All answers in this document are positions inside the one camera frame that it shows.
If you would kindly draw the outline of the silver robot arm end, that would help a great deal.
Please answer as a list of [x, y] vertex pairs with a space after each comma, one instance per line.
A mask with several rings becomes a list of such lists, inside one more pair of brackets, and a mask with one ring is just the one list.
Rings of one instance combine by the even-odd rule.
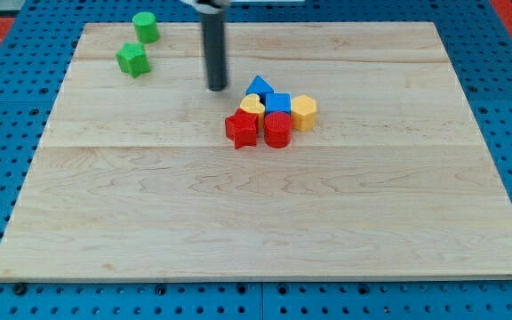
[[181, 0], [202, 14], [217, 14], [227, 10], [229, 0]]

